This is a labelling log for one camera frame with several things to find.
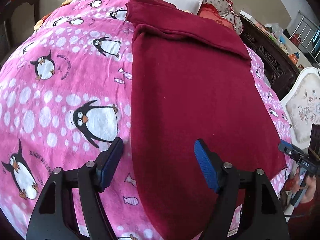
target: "bed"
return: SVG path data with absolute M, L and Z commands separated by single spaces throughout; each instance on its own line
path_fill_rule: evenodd
M 231 18 L 235 31 L 241 33 L 241 21 L 226 0 L 204 1 L 225 3 L 227 8 L 219 7 L 219 13 Z M 110 223 L 120 239 L 162 239 L 140 203 L 132 165 L 134 26 L 125 20 L 128 2 L 73 0 L 58 8 L 1 70 L 0 129 L 5 143 L 0 154 L 0 207 L 24 238 L 37 196 L 53 168 L 79 168 L 107 149 L 117 135 L 125 143 L 124 155 L 111 186 L 101 195 Z M 250 72 L 266 111 L 279 137 L 291 142 L 280 101 L 264 82 L 263 63 L 247 50 L 252 59 Z M 108 116 L 108 121 L 99 120 L 108 123 L 107 136 L 102 135 L 104 127 L 90 124 L 88 109 Z M 89 133 L 84 124 L 91 125 L 96 134 Z M 291 161 L 285 160 L 286 167 L 271 178 L 278 195 L 292 169 Z M 27 179 L 19 177 L 18 170 Z M 88 236 L 77 191 L 74 199 L 80 232 Z M 237 231 L 240 210 L 241 206 L 235 210 L 229 235 Z

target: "metal railing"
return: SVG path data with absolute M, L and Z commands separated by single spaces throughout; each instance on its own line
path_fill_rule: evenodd
M 299 46 L 301 45 L 310 54 L 310 56 L 314 59 L 316 64 L 318 66 L 320 66 L 320 60 L 317 59 L 320 54 L 320 28 L 313 21 L 308 19 L 308 17 L 303 15 L 303 13 L 301 11 L 299 11 L 299 14 L 302 15 L 302 19 L 300 20 L 298 26 L 296 27 L 296 29 L 294 30 L 294 32 L 290 36 L 290 40 L 296 33 L 299 34 L 298 33 L 298 32 L 300 32 L 299 28 L 301 26 L 304 26 L 301 33 L 299 34 L 299 36 L 296 39 L 299 42 Z M 304 31 L 306 29 L 307 29 L 308 33 L 306 34 L 306 36 L 304 37 L 304 39 L 302 41 L 299 41 L 299 38 L 301 36 L 303 37 L 302 34 L 304 33 Z

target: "penguin print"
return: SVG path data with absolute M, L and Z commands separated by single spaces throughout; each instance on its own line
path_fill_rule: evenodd
M 124 10 L 123 8 L 120 8 L 114 12 L 110 12 L 110 17 L 118 20 L 125 20 L 126 15 L 127 10 Z
M 92 106 L 96 100 L 85 103 L 73 113 L 73 122 L 86 139 L 96 148 L 98 145 L 93 139 L 101 142 L 113 142 L 117 137 L 118 124 L 116 113 L 118 109 L 113 106 Z
M 47 80 L 55 73 L 54 61 L 51 59 L 51 50 L 48 56 L 42 56 L 37 61 L 30 61 L 35 65 L 36 80 Z
M 63 24 L 63 23 L 65 23 L 65 22 L 67 22 L 68 21 L 68 17 L 60 17 L 58 20 L 56 20 L 54 23 L 53 23 L 53 26 L 55 27 L 55 26 L 58 26 L 58 25 L 60 25 L 60 24 Z
M 285 119 L 286 121 L 288 121 L 288 119 L 285 117 L 284 114 L 282 114 L 282 118 Z
M 69 21 L 69 23 L 70 23 L 71 25 L 80 25 L 80 24 L 82 24 L 83 22 L 84 22 L 84 20 L 81 19 L 81 18 L 76 18 L 76 19 L 73 19 L 73 20 Z
M 279 116 L 277 115 L 276 111 L 273 110 L 271 107 L 269 107 L 269 113 L 272 114 L 272 115 L 274 115 L 275 117 L 279 117 Z
M 94 1 L 92 1 L 91 3 L 89 3 L 87 5 L 90 5 L 90 7 L 92 7 L 92 8 L 97 8 L 100 5 L 102 5 L 102 1 L 101 0 L 94 0 Z
M 11 173 L 21 198 L 35 199 L 37 197 L 39 186 L 36 183 L 27 162 L 22 157 L 20 139 L 18 152 L 11 155 L 9 163 L 2 162 L 2 165 Z
M 27 46 L 25 46 L 22 50 L 22 54 L 25 54 L 28 50 L 30 50 L 31 47 L 33 48 L 34 46 L 31 46 L 32 44 L 34 44 L 34 42 L 29 43 Z
M 109 40 L 109 37 L 102 37 L 100 39 L 93 40 L 92 43 L 103 56 L 108 53 L 116 56 L 117 58 L 120 57 L 119 51 L 121 41 L 112 41 Z

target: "penguin feet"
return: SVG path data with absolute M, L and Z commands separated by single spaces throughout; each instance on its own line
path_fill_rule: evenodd
M 26 190 L 25 189 L 23 189 L 22 191 L 19 191 L 19 197 L 27 199 L 27 195 L 26 195 Z
M 38 186 L 37 183 L 34 182 L 34 183 L 32 184 L 32 187 L 36 190 L 37 193 L 39 193 L 39 186 Z
M 115 106 L 115 104 L 112 105 L 112 108 L 115 111 L 115 114 L 118 113 L 118 108 Z

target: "red clothing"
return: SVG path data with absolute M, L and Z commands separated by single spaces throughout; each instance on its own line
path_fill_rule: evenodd
M 164 239 L 191 239 L 216 200 L 194 142 L 202 138 L 222 160 L 272 179 L 285 166 L 280 139 L 233 30 L 161 0 L 130 0 L 127 9 L 136 26 L 131 137 L 139 197 Z

